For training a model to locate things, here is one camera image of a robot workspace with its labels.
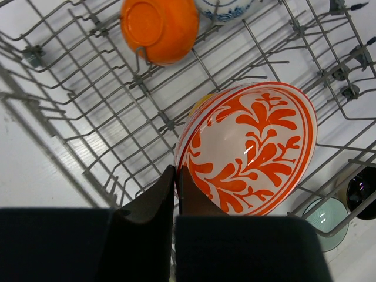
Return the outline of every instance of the dishwasher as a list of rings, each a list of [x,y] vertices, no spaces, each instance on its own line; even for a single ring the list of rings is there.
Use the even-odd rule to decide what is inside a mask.
[[[262,3],[231,25],[202,17],[192,51],[163,67],[126,46],[120,0],[1,1],[1,105],[87,206],[121,207],[173,164],[184,122],[202,96],[242,83],[290,83],[312,101],[318,139],[299,185],[271,214],[301,216],[316,197],[313,210],[342,182],[375,167],[376,38],[362,19],[375,5]],[[178,206],[176,197],[175,214]],[[350,224],[344,242],[325,253],[328,262],[351,245],[361,210],[325,234]]]

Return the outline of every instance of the orange floral pattern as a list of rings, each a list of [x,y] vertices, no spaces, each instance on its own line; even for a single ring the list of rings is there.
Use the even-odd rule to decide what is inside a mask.
[[[303,140],[304,131],[298,130],[302,125],[296,124],[299,109],[292,105],[284,91],[255,89],[241,92],[212,111],[194,132],[182,165],[189,168],[203,193],[226,213],[252,214],[286,188],[302,146],[307,144]],[[235,158],[217,170],[215,163],[203,162],[208,157],[203,156],[202,138],[210,137],[202,136],[202,129],[230,119],[248,128],[244,136],[238,136],[244,140],[244,147],[240,148],[244,150],[244,157]],[[260,183],[269,181],[270,185],[255,186],[259,178],[263,179]]]

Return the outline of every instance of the ceramic bowl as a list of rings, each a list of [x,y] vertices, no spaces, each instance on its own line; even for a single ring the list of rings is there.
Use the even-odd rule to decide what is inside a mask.
[[[120,25],[129,47],[145,47],[148,61],[170,65],[192,49],[199,16],[192,0],[125,0]]]
[[[194,0],[198,10],[208,19],[213,20],[217,0]],[[216,25],[241,21],[256,11],[260,0],[221,0],[215,18]]]
[[[201,106],[202,103],[204,103],[206,100],[208,100],[210,97],[212,97],[214,94],[208,94],[203,96],[200,100],[197,101],[197,103],[194,104],[192,109],[190,110],[188,117],[193,115],[193,113]]]
[[[228,214],[264,215],[295,188],[313,155],[317,120],[285,83],[231,88],[206,99],[176,145],[201,191]]]
[[[321,199],[312,202],[303,214],[306,214],[312,209]],[[348,213],[346,207],[341,201],[330,198],[321,207],[307,217],[307,221],[315,228],[322,232],[329,232],[335,228],[342,220],[347,217]],[[318,236],[323,252],[330,251],[336,248],[345,238],[348,230],[348,225],[342,228],[336,235],[332,237]]]
[[[341,183],[346,177],[346,174],[342,175],[337,183]],[[338,192],[338,198],[350,211],[353,211],[375,191],[376,168],[366,167],[348,183],[343,184]],[[376,219],[376,201],[373,201],[357,217],[362,220]]]

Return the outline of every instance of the dark glass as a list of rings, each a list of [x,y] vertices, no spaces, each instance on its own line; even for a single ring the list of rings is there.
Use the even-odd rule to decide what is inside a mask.
[[[362,202],[376,191],[376,168],[366,167],[348,183],[347,206],[355,210]],[[357,216],[359,219],[376,219],[376,200],[373,201]]]

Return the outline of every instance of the dishwasher rack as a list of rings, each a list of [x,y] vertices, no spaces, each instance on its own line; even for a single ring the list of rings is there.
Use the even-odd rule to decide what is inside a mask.
[[[16,2],[29,9],[35,24],[20,36],[0,31],[2,105],[93,206],[96,202],[69,165],[44,146],[21,109],[62,142],[85,179],[114,207],[148,189],[172,163],[195,101],[239,81],[291,83],[316,108],[317,149],[288,198],[298,201],[285,214],[301,216],[321,197],[307,218],[364,166],[375,166],[376,116],[362,116],[367,111],[359,110],[357,101],[371,99],[376,91],[375,63],[367,50],[376,38],[363,43],[350,15],[366,4],[306,0],[306,9],[296,10],[292,0],[273,0],[237,25],[204,23],[190,54],[165,68],[139,60],[126,47],[119,28],[120,0],[65,1],[48,12],[33,0],[5,0],[0,12]],[[279,24],[271,20],[275,17]],[[350,134],[332,144],[343,128]],[[333,166],[338,158],[345,161]],[[343,173],[345,180],[336,183]],[[317,233],[336,234],[375,199],[374,193],[332,231]]]

